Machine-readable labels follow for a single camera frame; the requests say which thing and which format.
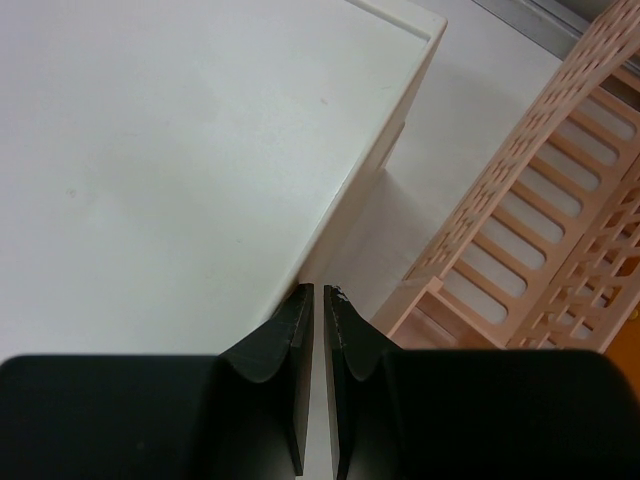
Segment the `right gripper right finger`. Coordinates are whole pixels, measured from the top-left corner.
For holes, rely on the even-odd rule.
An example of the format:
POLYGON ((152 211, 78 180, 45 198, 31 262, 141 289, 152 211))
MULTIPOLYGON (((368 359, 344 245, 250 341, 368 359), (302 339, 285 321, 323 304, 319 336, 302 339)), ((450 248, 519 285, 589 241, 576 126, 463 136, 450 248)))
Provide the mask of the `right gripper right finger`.
POLYGON ((639 403, 588 350, 409 350, 324 289, 339 479, 635 479, 639 403))

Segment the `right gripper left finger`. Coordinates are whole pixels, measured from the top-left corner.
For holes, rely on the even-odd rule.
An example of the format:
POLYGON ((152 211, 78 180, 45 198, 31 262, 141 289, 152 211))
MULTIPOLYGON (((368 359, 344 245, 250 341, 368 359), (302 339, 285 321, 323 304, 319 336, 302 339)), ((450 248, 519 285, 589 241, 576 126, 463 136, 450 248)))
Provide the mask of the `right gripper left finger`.
POLYGON ((218 355, 24 355, 1 367, 5 479, 293 479, 314 288, 218 355))

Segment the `white drawer box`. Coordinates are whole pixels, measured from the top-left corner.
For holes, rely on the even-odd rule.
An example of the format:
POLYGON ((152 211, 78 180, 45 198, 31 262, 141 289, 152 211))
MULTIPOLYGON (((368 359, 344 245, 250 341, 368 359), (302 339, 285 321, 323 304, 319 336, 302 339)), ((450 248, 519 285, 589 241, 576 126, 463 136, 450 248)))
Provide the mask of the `white drawer box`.
POLYGON ((5 1, 1 356, 211 354, 380 171, 446 20, 407 1, 5 1))

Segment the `peach desk file organizer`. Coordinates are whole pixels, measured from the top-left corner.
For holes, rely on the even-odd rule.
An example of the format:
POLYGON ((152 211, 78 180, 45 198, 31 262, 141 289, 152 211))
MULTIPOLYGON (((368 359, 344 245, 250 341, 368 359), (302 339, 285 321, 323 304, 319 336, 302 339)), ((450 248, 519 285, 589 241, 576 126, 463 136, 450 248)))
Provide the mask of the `peach desk file organizer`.
POLYGON ((372 318, 405 348, 604 352, 639 301, 639 5, 582 35, 372 318))

